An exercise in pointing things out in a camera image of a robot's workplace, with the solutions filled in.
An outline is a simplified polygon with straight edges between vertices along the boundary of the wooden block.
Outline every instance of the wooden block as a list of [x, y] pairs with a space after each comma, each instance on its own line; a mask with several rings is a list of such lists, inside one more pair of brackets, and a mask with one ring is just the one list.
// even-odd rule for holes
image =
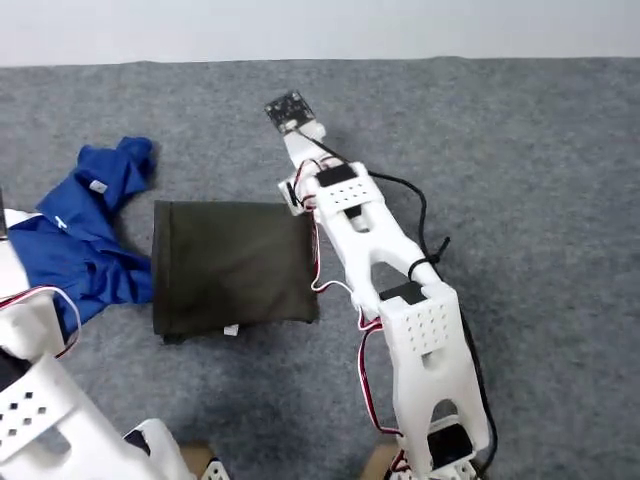
[[207, 465], [214, 457], [213, 451], [206, 443], [190, 443], [180, 447], [182, 458], [189, 467], [189, 471], [197, 478], [202, 477]]
[[396, 453], [398, 453], [398, 445], [395, 443], [378, 445], [369, 458], [369, 463], [362, 472], [360, 480], [382, 480]]

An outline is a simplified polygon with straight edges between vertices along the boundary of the white wall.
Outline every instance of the white wall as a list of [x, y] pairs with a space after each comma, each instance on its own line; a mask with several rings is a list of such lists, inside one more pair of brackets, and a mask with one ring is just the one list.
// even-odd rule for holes
[[0, 0], [0, 65], [640, 56], [638, 0]]

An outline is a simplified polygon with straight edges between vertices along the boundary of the black cable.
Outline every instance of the black cable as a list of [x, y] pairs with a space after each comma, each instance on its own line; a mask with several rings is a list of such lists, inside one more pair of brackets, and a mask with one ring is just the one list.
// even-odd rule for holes
[[[315, 144], [316, 146], [318, 146], [319, 148], [327, 152], [329, 155], [332, 155], [338, 158], [339, 160], [342, 160], [345, 163], [350, 163], [349, 160], [347, 160], [345, 157], [343, 157], [339, 153], [331, 150], [324, 143], [302, 133], [300, 130], [296, 130], [296, 131], [300, 135], [302, 135], [304, 138], [306, 138], [307, 140], [309, 140], [310, 142], [312, 142], [313, 144]], [[410, 189], [412, 192], [414, 192], [420, 199], [420, 219], [418, 221], [418, 244], [420, 245], [420, 250], [422, 250], [422, 253], [424, 254], [425, 258], [418, 260], [418, 262], [415, 262], [411, 266], [410, 272], [409, 272], [409, 280], [411, 280], [410, 275], [413, 273], [413, 269], [419, 263], [423, 263], [424, 261], [431, 263], [435, 272], [438, 274], [440, 278], [442, 278], [442, 275], [440, 275], [440, 272], [438, 272], [435, 264], [437, 264], [440, 261], [442, 254], [444, 253], [445, 249], [451, 242], [451, 238], [446, 237], [442, 242], [442, 244], [440, 245], [440, 247], [438, 248], [438, 251], [436, 253], [431, 254], [429, 252], [429, 249], [427, 248], [427, 243], [424, 238], [424, 228], [425, 228], [425, 221], [427, 217], [427, 198], [425, 197], [422, 190], [416, 187], [413, 183], [403, 178], [394, 177], [392, 175], [386, 175], [384, 173], [373, 172], [371, 170], [369, 170], [369, 175], [375, 178], [379, 178], [381, 180], [387, 180], [390, 182], [395, 182], [395, 183], [404, 185], [405, 187]], [[496, 452], [498, 450], [498, 428], [496, 427], [496, 422], [493, 418], [493, 414], [491, 413], [491, 407], [489, 406], [489, 400], [487, 398], [487, 392], [484, 384], [484, 377], [482, 375], [482, 367], [480, 366], [480, 359], [478, 357], [476, 344], [473, 340], [471, 329], [469, 328], [469, 324], [467, 323], [467, 320], [464, 316], [464, 312], [462, 311], [462, 308], [460, 308], [460, 317], [462, 320], [462, 330], [464, 332], [464, 338], [465, 338], [465, 341], [467, 342], [467, 346], [469, 347], [469, 352], [471, 353], [473, 366], [476, 371], [476, 378], [478, 379], [478, 386], [480, 389], [480, 399], [482, 401], [482, 407], [484, 408], [485, 415], [487, 416], [487, 421], [489, 422], [489, 428], [491, 430], [491, 437], [492, 437], [491, 449], [489, 450], [489, 455], [487, 456], [487, 459], [485, 460], [485, 462], [478, 468], [478, 471], [476, 472], [476, 478], [481, 478], [487, 472], [487, 470], [491, 466], [491, 463], [493, 462], [493, 459], [496, 456]]]

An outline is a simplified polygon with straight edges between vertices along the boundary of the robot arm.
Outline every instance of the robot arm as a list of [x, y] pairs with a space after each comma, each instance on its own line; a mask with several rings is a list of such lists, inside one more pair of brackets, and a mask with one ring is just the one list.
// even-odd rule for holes
[[[384, 332], [394, 371], [397, 441], [413, 478], [464, 478], [469, 460], [489, 445], [489, 428], [455, 290], [398, 226], [366, 167], [323, 148], [325, 129], [299, 93], [265, 109], [296, 168], [279, 185], [285, 200], [295, 215], [313, 210], [344, 265], [352, 303]], [[380, 262], [407, 282], [378, 292], [371, 266]], [[444, 400], [457, 413], [433, 422]]]
[[[196, 480], [164, 423], [146, 420], [123, 439], [54, 358], [65, 347], [51, 291], [66, 297], [39, 287], [0, 302], [0, 476]], [[39, 442], [50, 429], [67, 441], [66, 453]], [[228, 479], [217, 461], [203, 478]]]

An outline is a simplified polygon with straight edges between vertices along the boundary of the blue cloth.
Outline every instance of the blue cloth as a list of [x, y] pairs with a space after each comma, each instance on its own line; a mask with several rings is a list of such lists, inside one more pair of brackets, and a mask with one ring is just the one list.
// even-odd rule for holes
[[[78, 166], [36, 206], [42, 216], [9, 229], [29, 284], [63, 289], [82, 323], [107, 305], [152, 299], [150, 260], [125, 251], [111, 225], [126, 200], [147, 189], [151, 150], [150, 140], [128, 137], [115, 149], [83, 147]], [[75, 315], [61, 298], [54, 302], [68, 337]]]

